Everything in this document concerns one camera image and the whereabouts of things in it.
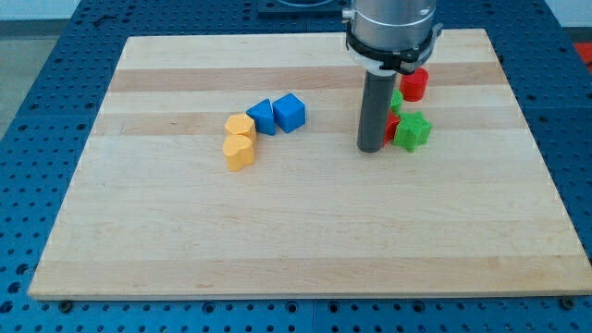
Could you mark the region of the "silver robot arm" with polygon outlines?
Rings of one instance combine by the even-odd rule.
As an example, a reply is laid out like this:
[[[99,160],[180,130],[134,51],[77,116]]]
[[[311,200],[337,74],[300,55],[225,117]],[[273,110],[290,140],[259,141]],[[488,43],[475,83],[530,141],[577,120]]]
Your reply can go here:
[[[427,62],[442,32],[435,13],[436,0],[352,0],[341,11],[347,53],[376,76],[412,74]]]

